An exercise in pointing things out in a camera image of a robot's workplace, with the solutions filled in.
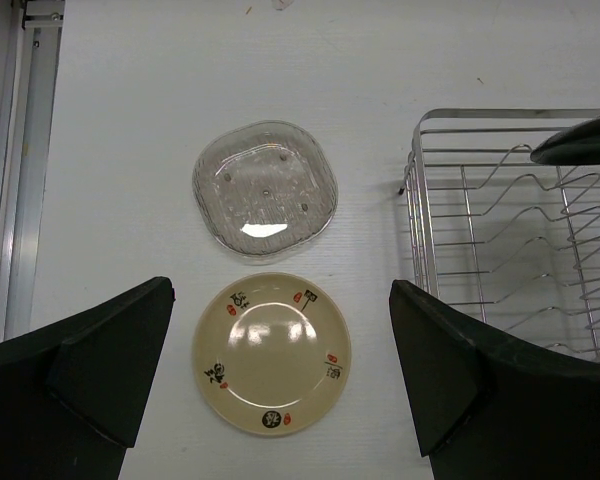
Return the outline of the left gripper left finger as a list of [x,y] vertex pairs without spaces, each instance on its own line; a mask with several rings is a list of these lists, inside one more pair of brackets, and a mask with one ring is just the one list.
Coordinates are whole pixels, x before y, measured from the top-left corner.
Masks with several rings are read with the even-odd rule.
[[154,277],[0,343],[0,479],[116,479],[149,398],[175,291]]

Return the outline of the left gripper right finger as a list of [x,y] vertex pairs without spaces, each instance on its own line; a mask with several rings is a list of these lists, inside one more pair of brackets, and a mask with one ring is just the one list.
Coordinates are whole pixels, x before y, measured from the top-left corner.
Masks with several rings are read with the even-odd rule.
[[600,364],[475,320],[406,280],[390,317],[438,479],[600,479]]

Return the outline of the cream patterned round plate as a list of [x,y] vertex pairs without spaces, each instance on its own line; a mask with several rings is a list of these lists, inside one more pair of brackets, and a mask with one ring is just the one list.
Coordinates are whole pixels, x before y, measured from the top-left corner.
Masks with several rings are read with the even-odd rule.
[[262,437],[294,434],[323,418],[344,390],[351,360],[336,303],[287,273],[258,273],[224,288],[193,337],[196,384],[207,404]]

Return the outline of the black round plate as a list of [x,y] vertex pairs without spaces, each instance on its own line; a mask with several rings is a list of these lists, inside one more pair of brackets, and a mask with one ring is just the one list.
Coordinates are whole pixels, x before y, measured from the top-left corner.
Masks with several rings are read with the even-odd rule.
[[548,166],[600,165],[600,116],[549,137],[531,151],[530,160]]

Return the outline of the clear glass plate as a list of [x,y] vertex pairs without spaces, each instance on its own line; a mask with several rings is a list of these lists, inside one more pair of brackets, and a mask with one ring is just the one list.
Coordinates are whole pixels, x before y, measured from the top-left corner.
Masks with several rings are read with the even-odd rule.
[[211,236],[248,258],[311,241],[338,206],[337,180],[321,145],[285,121],[252,123],[208,144],[193,168],[192,191]]

